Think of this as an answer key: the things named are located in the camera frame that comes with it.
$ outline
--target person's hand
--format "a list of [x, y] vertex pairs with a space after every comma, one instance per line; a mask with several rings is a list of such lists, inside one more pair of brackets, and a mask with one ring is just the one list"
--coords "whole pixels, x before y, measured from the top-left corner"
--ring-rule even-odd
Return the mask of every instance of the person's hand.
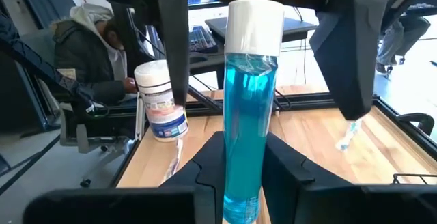
[[127, 94], [134, 94], [137, 92], [137, 86], [135, 86], [135, 80], [133, 78], [126, 78], [123, 81], [124, 91]]

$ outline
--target floor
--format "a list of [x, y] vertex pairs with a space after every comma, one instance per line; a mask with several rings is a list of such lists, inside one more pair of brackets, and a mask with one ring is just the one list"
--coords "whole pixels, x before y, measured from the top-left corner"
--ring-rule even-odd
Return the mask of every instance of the floor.
[[[300, 11], [305, 21], [317, 24], [317, 19], [311, 10]], [[217, 8], [209, 13], [211, 18], [213, 16], [226, 16], [227, 11], [223, 8]], [[190, 12], [191, 25], [199, 24], [205, 20], [200, 16], [201, 14], [205, 13]], [[287, 11], [286, 16], [298, 19], [292, 9]], [[423, 39], [437, 36], [437, 18], [431, 17], [429, 20], [432, 27], [423, 36]], [[437, 67], [429, 63], [430, 60], [437, 60], [433, 50], [436, 43], [436, 40], [419, 41], [406, 55], [405, 64], [395, 67], [389, 78], [376, 77], [375, 93], [381, 95], [400, 113], [424, 112], [437, 120], [437, 93], [430, 91], [435, 90], [432, 85], [437, 83]], [[209, 88], [217, 87], [215, 73], [200, 74], [198, 77]], [[190, 82], [199, 90], [207, 90], [207, 87], [195, 79], [190, 79]], [[309, 44], [305, 41], [284, 43], [281, 46], [277, 85], [301, 85], [304, 83], [325, 85]], [[0, 135], [0, 153], [11, 165], [15, 165], [40, 151], [58, 134], [59, 131], [53, 131], [25, 139], [20, 139], [19, 134]], [[432, 138], [437, 141], [437, 131], [433, 132]], [[100, 150], [94, 150], [89, 154], [79, 154], [76, 148], [65, 148], [57, 143], [0, 196], [0, 206], [2, 206], [0, 208], [0, 224], [21, 223], [21, 215], [25, 206], [42, 193], [61, 188], [78, 188], [82, 174], [102, 156], [104, 154]], [[96, 172], [92, 177], [91, 187], [108, 187], [121, 161], [122, 158], [118, 158], [103, 170]], [[19, 170], [20, 168], [15, 169], [0, 177], [0, 186]]]

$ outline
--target wooden table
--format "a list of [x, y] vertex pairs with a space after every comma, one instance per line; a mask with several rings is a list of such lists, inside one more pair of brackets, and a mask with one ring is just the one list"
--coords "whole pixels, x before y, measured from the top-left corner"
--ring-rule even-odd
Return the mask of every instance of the wooden table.
[[[283, 94], [326, 91], [306, 86], [279, 90]], [[223, 92], [207, 95], [222, 98]], [[188, 125], [179, 169], [216, 131], [223, 130], [223, 117], [190, 117]], [[374, 107], [365, 116], [349, 148], [342, 152], [335, 144], [345, 135], [348, 125], [338, 109], [287, 111], [279, 116], [272, 115], [270, 132], [325, 169], [356, 184], [390, 184], [394, 173], [437, 174], [437, 162], [378, 108]], [[157, 142], [148, 130], [117, 187], [159, 186], [175, 155], [175, 143]], [[421, 183], [416, 178], [400, 180]], [[270, 223], [265, 204], [262, 204], [257, 223]]]

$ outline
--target blue liquid bottle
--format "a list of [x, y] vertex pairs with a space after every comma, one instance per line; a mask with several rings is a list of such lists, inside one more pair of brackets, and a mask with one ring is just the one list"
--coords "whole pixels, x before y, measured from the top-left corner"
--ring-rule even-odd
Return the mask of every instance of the blue liquid bottle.
[[238, 0], [229, 4], [223, 106], [223, 217], [231, 224], [252, 223], [259, 214], [262, 163], [282, 31], [280, 3]]

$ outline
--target office chair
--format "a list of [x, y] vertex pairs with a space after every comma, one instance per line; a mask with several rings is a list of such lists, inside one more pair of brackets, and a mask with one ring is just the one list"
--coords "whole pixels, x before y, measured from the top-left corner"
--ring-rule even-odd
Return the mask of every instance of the office chair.
[[[36, 33], [25, 35], [21, 40], [35, 51], [44, 61], [54, 64], [55, 42], [53, 32], [50, 29], [39, 30]], [[98, 169], [103, 168], [116, 158], [128, 152], [133, 141], [135, 129], [136, 107], [108, 107], [110, 110], [105, 118], [99, 120], [86, 119], [76, 114], [70, 104], [70, 97], [55, 86], [48, 86], [41, 81], [46, 91], [60, 112], [62, 146], [74, 146], [81, 154], [87, 154], [96, 148], [100, 148], [107, 155], [85, 172], [80, 185], [89, 187], [89, 176]]]

